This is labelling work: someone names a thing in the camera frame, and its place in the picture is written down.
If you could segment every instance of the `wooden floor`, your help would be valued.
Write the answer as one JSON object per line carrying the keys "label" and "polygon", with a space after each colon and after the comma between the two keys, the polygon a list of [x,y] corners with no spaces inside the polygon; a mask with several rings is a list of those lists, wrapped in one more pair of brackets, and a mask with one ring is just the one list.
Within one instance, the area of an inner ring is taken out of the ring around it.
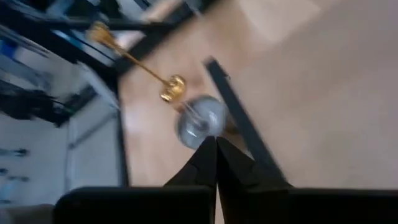
{"label": "wooden floor", "polygon": [[[144,62],[184,76],[187,98],[220,98],[203,67],[216,58],[297,187],[397,188],[398,2],[335,2],[220,1]],[[160,83],[135,68],[119,86],[131,181],[162,185],[193,151]]]}

